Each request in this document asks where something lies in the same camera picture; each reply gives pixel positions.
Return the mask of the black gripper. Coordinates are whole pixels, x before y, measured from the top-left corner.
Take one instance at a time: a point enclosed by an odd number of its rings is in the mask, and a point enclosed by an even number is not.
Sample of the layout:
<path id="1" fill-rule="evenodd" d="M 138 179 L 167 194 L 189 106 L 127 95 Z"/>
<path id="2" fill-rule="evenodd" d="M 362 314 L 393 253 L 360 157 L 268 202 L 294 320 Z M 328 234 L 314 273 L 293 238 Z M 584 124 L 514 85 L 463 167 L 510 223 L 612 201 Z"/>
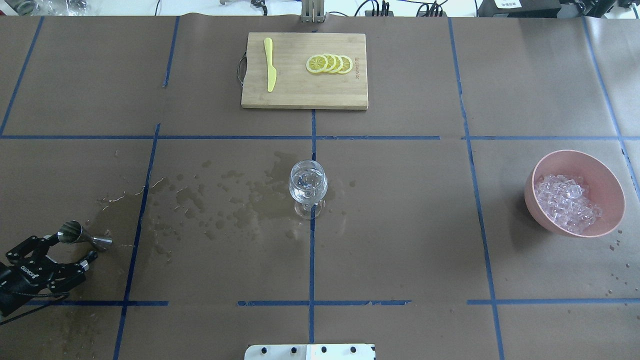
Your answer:
<path id="1" fill-rule="evenodd" d="M 1 264 L 1 315 L 7 317 L 35 297 L 52 297 L 70 292 L 86 280 L 89 265 L 98 258 L 97 251 L 89 251 L 77 262 L 57 264 L 48 251 L 60 243 L 58 236 L 32 235 L 11 250 L 6 257 L 10 265 Z M 43 289 L 49 294 L 40 294 Z"/>

